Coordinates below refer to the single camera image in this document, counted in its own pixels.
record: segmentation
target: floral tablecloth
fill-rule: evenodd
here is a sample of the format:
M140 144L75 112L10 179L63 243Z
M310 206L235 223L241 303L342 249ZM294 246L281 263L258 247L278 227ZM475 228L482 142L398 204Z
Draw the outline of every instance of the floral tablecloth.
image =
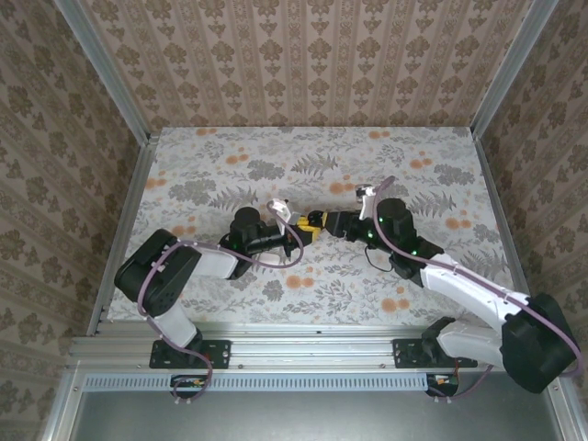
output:
M216 243L233 213L271 198L297 211L357 209L356 184L397 181L419 234L466 267L512 286L474 143L466 128L165 129L126 255L156 229ZM377 266L385 254L370 252ZM192 277L182 304L197 322L411 324L468 318L452 300L370 266L361 243L324 232L287 270L253 268L234 281ZM116 292L113 320L135 320Z

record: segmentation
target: patterned wallpaper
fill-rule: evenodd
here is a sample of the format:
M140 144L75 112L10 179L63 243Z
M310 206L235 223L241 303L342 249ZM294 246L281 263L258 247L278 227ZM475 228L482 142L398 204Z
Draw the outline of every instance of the patterned wallpaper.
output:
M588 354L588 2L560 0L482 141L530 288Z
M151 129L467 126L531 0L84 0Z
M136 141L52 1L0 2L0 438L41 430Z

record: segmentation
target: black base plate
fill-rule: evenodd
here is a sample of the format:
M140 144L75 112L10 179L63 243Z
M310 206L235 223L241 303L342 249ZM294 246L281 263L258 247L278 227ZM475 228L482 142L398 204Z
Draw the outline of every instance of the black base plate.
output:
M231 361L231 340L203 340L199 353L205 356L214 369L226 369ZM206 364L189 354L178 352L163 340L153 342L151 369L203 369Z
M456 359L442 355L436 361L423 352L420 338L399 338L392 341L396 368L454 368ZM457 358L460 368L476 368L478 362L469 358Z

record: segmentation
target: purple cable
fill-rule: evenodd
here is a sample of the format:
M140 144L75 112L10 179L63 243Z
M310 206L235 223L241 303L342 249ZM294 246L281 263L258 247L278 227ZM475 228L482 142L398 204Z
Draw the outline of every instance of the purple cable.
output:
M439 267L442 267L444 269L448 269L449 271L452 271L454 273L460 274L463 277L471 280L472 282L477 283L481 287L488 289L490 292L494 293L496 296L498 296L499 298L503 299L504 301L510 301L515 306L519 307L521 310L523 310L524 312L526 312L527 314L529 314L535 320L537 320L541 324L547 326L553 333L555 333L561 340L563 340L566 345L568 345L570 347L571 351L575 355L576 360L578 360L578 363L576 365L576 368L573 369L570 372L565 372L565 373L563 373L561 375L563 377L577 377L577 376L581 375L583 373L583 371L584 371L584 360L583 360L583 357L582 357L582 353L580 352L580 349L570 339L570 337L568 335L566 335L555 324L553 324L549 320L545 319L544 317L542 317L537 312L533 311L531 308L529 308L528 306L526 306L523 302L521 302L521 301L519 301L517 299L512 299L512 298L508 297L502 291L500 291L499 289L495 288L494 286L492 286L491 284L489 284L485 280L483 280L483 279L481 279L479 277L473 276L472 274L470 274L470 273L468 273L466 271L463 271L459 267L453 267L452 265L445 264L443 262L437 262L435 260L424 259L424 258L419 257L417 255L412 255L410 253L406 253L406 252L404 252L403 250L401 250L400 248L398 248L397 246L395 246L392 242L390 242L388 240L388 238L386 237L386 234L384 233L384 231L381 229L381 227L379 225L378 202L379 202L379 200L381 198L381 195L384 192L384 190L386 188L388 188L395 180L396 180L396 177L395 176L389 176L388 178L386 178L384 180L384 182L382 182L380 184L380 186L378 188L378 191L376 191L376 196L375 196L375 199L374 199L374 209L372 211L372 218L374 219L374 226L376 227L376 231L378 232L379 238L382 240L382 242L384 242L392 251L394 251L394 253L397 253L397 254L399 254L399 255L401 255L403 257L406 257L408 259L412 259L412 260L414 260L416 262L421 262L422 264L439 266Z
M471 385L470 388L464 390L461 393L458 393L457 395L454 395L453 397L447 397L445 393L443 393L441 390L437 389L437 388L433 388L431 386L429 386L429 390L432 390L434 393L436 393L439 397L445 397L447 398L447 400L458 400L460 398L464 398L467 397L468 395L470 395L473 391L475 391L478 386L481 385L481 383L484 381L484 379L486 379L486 377L488 377L490 375L490 372L492 371L492 368L494 368L494 366L489 365L486 370L484 370L484 373L481 374L481 376L476 380L476 382L474 384Z
M178 242L174 243L172 246L170 246L167 250L165 250L165 252L159 257L159 259L157 259L157 261L155 262L155 265L153 265L153 267L151 268L151 270L147 274L147 277L145 278L145 280L143 280L143 283L141 285L141 289L139 290L139 296L137 298L137 312L140 314L140 316L146 317L147 323L149 323L149 325L161 336L161 338L164 342L166 342L168 345L173 347L176 351L183 352L183 353L189 354L191 356L195 356L196 358L202 360L207 366L208 375L207 375L206 381L204 382L204 385L202 386L200 391L196 395L194 395L194 397L192 397L192 400L196 400L197 398L199 398L202 395L202 393L204 392L204 390L206 390L206 388L212 382L212 364L210 363L210 360L208 360L203 355L199 354L196 351L191 351L191 350L186 349L182 346L176 345L174 342L172 342L169 338L167 338L164 335L161 328L158 326L157 322L152 317L150 317L149 314L147 314L147 311L143 308L143 301L145 299L145 293L147 292L147 288L149 287L149 284L153 280L153 277L155 276L155 273L157 272L159 267L164 264L165 260L167 260L167 258L170 256L171 253L173 253L175 250L177 250L178 248L180 248L182 246L192 246L192 247L198 246L200 248L206 248L206 249L210 249L210 250L221 250L221 251L223 251L227 254L233 255L239 259L245 260L247 262L251 262L254 265L264 266L266 268L271 268L271 269L286 269L286 268L292 268L294 265L297 265L302 260L302 257L304 256L304 243L302 243L301 238L297 235L297 233L294 231L294 229L290 225L288 225L288 223L285 220L282 220L277 215L277 212L272 208L271 201L267 203L267 209L274 216L274 218L276 218L276 221L278 221L279 223L283 224L286 227L286 230L288 230L288 232L292 235L292 237L294 238L294 240L297 242L297 244L299 246L300 255L296 259L294 259L293 262L290 262L289 264L285 264L285 265L266 264L263 262L259 262L258 260L252 259L251 257L248 257L246 255L236 253L233 250L223 248L220 245L213 245L210 243L196 243L196 242L192 242L192 241L178 241ZM179 383L175 384L174 390L173 390L173 395L175 398L179 398L177 396L177 385L178 384Z

